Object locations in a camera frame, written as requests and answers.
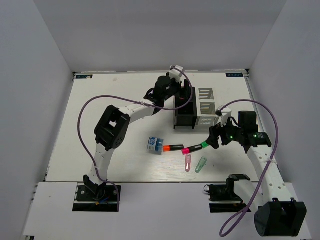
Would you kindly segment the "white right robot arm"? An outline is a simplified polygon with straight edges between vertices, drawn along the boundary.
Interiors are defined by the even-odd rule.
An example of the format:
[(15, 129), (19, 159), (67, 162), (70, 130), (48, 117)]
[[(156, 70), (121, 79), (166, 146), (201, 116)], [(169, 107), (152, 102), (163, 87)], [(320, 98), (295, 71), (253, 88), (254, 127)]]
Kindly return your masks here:
[(260, 132), (255, 111), (239, 111), (238, 119), (231, 110), (217, 111), (221, 121), (211, 126), (206, 141), (214, 149), (231, 142), (239, 143), (251, 161), (259, 179), (254, 185), (246, 174), (231, 174), (225, 184), (209, 184), (204, 191), (212, 202), (240, 201), (239, 211), (254, 213), (254, 226), (262, 237), (296, 237), (307, 214), (306, 205), (296, 201), (288, 190), (271, 158), (274, 146), (267, 133)]

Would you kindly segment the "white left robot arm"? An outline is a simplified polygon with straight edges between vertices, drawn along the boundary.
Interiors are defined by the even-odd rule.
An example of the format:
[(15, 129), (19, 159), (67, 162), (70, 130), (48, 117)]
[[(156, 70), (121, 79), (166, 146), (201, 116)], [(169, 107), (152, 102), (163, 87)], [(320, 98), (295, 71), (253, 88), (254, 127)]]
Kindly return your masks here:
[[(166, 74), (157, 79), (155, 86), (146, 92), (142, 101), (100, 95), (91, 98), (84, 104), (77, 120), (77, 133), (82, 146), (92, 160), (90, 173), (83, 176), (84, 185), (88, 189), (90, 196), (96, 200), (105, 196), (105, 185), (111, 183), (108, 181), (107, 173), (113, 153), (125, 140), (129, 125), (165, 110), (165, 101), (181, 94), (183, 91), (186, 91), (187, 101), (183, 105), (173, 108), (174, 111), (183, 108), (192, 100), (193, 88), (188, 78), (184, 80), (184, 83), (181, 83), (179, 76), (173, 77)], [(121, 108), (109, 105), (105, 109), (94, 129), (97, 152), (92, 155), (81, 136), (81, 118), (86, 106), (100, 98), (113, 98), (132, 104)]]

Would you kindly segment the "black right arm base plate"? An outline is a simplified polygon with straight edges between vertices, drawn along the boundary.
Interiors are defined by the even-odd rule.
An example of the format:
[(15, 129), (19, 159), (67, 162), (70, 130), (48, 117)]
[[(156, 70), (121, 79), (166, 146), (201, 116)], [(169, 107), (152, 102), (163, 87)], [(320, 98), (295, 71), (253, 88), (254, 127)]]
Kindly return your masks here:
[(206, 184), (203, 187), (209, 196), (209, 211), (212, 214), (237, 213), (247, 205), (233, 192), (228, 192), (226, 184)]

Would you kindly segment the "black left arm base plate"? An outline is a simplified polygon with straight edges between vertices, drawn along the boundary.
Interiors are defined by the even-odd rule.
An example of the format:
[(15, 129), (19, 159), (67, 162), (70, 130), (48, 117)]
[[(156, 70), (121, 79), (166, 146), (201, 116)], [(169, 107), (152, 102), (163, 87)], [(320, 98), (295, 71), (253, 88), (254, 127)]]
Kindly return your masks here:
[(75, 192), (72, 211), (91, 213), (118, 212), (118, 197), (121, 196), (121, 185), (106, 185), (101, 193), (95, 196), (84, 184), (78, 185)]

